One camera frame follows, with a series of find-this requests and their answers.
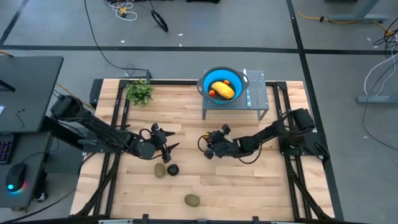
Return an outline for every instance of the blue colander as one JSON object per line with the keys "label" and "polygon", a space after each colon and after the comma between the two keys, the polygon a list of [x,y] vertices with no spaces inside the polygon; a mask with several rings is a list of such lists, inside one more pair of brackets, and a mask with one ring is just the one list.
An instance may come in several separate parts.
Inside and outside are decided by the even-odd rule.
{"label": "blue colander", "polygon": [[[230,87],[234,90],[235,95],[232,99],[221,99],[221,98],[213,98],[209,95],[209,91],[211,90],[211,84],[217,81],[228,80]],[[226,104],[232,102],[239,98],[242,93],[249,86],[249,80],[247,76],[243,72],[236,71],[235,69],[228,67],[215,67],[208,70],[203,77],[201,77],[197,82],[197,88],[199,93],[209,98],[211,101],[218,104]]]}

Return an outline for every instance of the green plant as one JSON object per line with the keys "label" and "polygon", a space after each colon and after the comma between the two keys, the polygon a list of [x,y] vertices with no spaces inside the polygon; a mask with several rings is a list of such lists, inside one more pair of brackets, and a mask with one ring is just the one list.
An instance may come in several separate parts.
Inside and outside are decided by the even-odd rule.
{"label": "green plant", "polygon": [[129,99],[134,106],[146,106],[150,100],[153,100],[151,98],[153,91],[154,87],[152,87],[148,81],[140,79],[128,84],[127,99]]}

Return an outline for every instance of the green fruit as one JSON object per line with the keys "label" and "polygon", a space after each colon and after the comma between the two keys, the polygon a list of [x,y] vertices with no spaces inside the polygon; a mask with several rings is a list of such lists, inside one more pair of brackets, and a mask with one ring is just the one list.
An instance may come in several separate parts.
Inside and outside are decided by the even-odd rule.
{"label": "green fruit", "polygon": [[185,196],[184,201],[187,205],[191,207],[197,207],[200,204],[200,198],[199,196],[193,195],[193,194],[188,194]]}
{"label": "green fruit", "polygon": [[157,163],[155,166],[155,177],[163,178],[166,175],[166,168],[162,163]]}

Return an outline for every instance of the wooden tabletop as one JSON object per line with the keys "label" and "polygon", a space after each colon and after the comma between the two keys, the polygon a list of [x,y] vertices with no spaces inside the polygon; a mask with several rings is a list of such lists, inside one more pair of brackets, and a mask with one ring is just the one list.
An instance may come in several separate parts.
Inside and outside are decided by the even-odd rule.
{"label": "wooden tabletop", "polygon": [[[118,83],[117,79],[104,80],[95,113],[109,124]],[[303,83],[287,82],[287,86],[292,109],[308,108]],[[180,173],[175,177],[166,175],[157,179],[154,167],[162,162],[161,158],[144,161],[124,153],[118,170],[111,218],[141,218],[147,213],[154,219],[252,220],[253,216],[260,220],[294,219],[285,162],[276,139],[263,145],[260,158],[251,165],[231,157],[209,160],[197,148],[201,135],[220,129],[223,124],[230,126],[232,138],[253,135],[270,125],[277,119],[271,88],[267,89],[270,110],[262,121],[258,121],[256,111],[240,110],[209,110],[206,120],[202,120],[202,97],[196,86],[154,87],[154,100],[148,106],[130,106],[127,124],[131,127],[128,130],[138,133],[140,129],[158,123],[164,130],[176,132],[176,135],[168,137],[167,144],[179,142],[180,145],[172,151],[172,160],[166,166],[177,164]],[[118,123],[122,113],[120,109]],[[243,160],[251,161],[256,156],[255,152]],[[78,212],[96,190],[103,157],[103,154],[94,155],[81,169],[71,214]],[[314,156],[302,156],[302,164],[308,191],[325,213],[334,217],[322,162]],[[102,213],[107,192],[102,200]],[[302,197],[297,188],[296,192],[300,215],[304,217]],[[200,206],[192,208],[185,205],[186,194],[198,195]]]}

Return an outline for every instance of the gray floor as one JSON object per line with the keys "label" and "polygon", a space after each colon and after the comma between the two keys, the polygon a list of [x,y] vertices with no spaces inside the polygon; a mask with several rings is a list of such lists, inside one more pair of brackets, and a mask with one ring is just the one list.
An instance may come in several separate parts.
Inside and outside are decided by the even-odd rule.
{"label": "gray floor", "polygon": [[[56,2],[59,10],[52,10]],[[0,32],[12,19],[21,1],[0,1]],[[307,16],[351,12],[363,1],[294,1]],[[222,0],[221,4],[154,1],[155,8],[169,23],[168,34],[160,30],[147,11],[138,5],[138,20],[116,19],[114,12],[102,1],[88,0],[88,9],[96,37],[103,46],[197,46],[197,47],[277,47],[296,48],[285,1]],[[381,1],[372,13],[387,14],[388,26],[396,18],[398,2]],[[375,24],[331,24],[297,18],[306,49],[380,50],[373,41],[383,31]],[[30,0],[6,45],[93,45],[82,1]],[[93,79],[124,77],[124,70],[108,65],[97,51],[20,51],[8,50],[18,56],[61,55],[65,61],[58,82],[82,100],[88,101]],[[149,68],[156,78],[199,78],[204,69],[226,65],[237,69],[263,70],[268,80],[302,80],[303,71],[298,54],[245,52],[105,52],[119,66],[133,62],[136,67]],[[398,153],[367,136],[362,126],[364,106],[354,98],[363,94],[363,80],[368,71],[383,60],[374,55],[307,55],[311,77],[331,153],[336,183],[345,220],[366,223],[394,223],[398,208]],[[370,82],[382,72],[376,70]],[[384,93],[397,93],[397,75],[384,88]],[[375,136],[398,147],[398,132],[393,105],[369,106],[367,126]],[[30,210],[49,204],[73,190],[76,170],[81,162],[79,152],[62,144],[53,155],[49,167],[48,201],[33,205]],[[31,219],[65,217],[72,197]],[[2,220],[21,216],[0,209]]]}

